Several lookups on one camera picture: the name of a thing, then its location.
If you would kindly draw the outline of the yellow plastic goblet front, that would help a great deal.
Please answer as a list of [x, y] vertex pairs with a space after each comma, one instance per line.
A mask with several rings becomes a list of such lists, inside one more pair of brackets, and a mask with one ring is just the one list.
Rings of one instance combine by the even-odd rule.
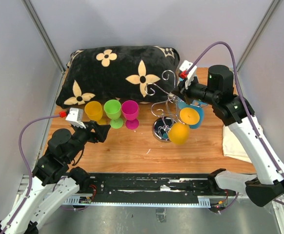
[[181, 122], [176, 122], [172, 125], [168, 132], [168, 137], [171, 142], [177, 145], [185, 144], [190, 135], [190, 125], [195, 125], [200, 121], [199, 113], [190, 107], [180, 110], [179, 119]]

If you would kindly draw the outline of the magenta plastic goblet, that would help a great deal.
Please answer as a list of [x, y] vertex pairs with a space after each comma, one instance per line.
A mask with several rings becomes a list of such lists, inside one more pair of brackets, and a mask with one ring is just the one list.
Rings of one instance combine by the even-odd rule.
[[139, 105], [133, 100], [127, 100], [122, 104], [122, 114], [126, 119], [125, 125], [130, 130], [135, 130], [139, 126], [138, 115]]

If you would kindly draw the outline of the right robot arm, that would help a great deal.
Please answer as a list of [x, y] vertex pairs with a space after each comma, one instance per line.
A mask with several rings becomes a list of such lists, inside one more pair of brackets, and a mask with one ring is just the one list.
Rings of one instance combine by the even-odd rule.
[[284, 164], [278, 158], [263, 132], [255, 112], [246, 99], [234, 94], [234, 75], [224, 65], [208, 68], [207, 85], [200, 84], [197, 67], [185, 61], [179, 68], [181, 78], [172, 91], [187, 104], [194, 100], [206, 103], [214, 114], [235, 135], [250, 158], [256, 174], [246, 175], [218, 169], [208, 176], [207, 190], [218, 195], [228, 189], [246, 194], [257, 206], [263, 207], [284, 194]]

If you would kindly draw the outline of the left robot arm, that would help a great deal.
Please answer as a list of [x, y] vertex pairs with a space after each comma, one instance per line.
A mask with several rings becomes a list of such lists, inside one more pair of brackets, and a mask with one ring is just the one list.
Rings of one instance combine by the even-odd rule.
[[0, 221], [0, 234], [37, 234], [50, 216], [73, 194], [97, 187], [80, 167], [69, 169], [86, 143], [105, 142], [110, 125], [95, 121], [74, 126], [74, 133], [62, 128], [48, 141], [45, 154], [34, 167], [28, 187], [16, 206]]

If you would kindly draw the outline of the chrome wine glass rack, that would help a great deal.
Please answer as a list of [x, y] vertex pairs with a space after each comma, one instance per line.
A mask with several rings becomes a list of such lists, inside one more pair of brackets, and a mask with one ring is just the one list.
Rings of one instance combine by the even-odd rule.
[[162, 91], [166, 95], [166, 99], [151, 105], [151, 113], [153, 116], [157, 117], [152, 126], [152, 134], [158, 141], [169, 143], [168, 132], [178, 121], [178, 114], [171, 112], [169, 104], [175, 104], [177, 109], [177, 97], [154, 82], [147, 83], [144, 88], [148, 96], [154, 96], [156, 94], [153, 86], [157, 87], [159, 91]]

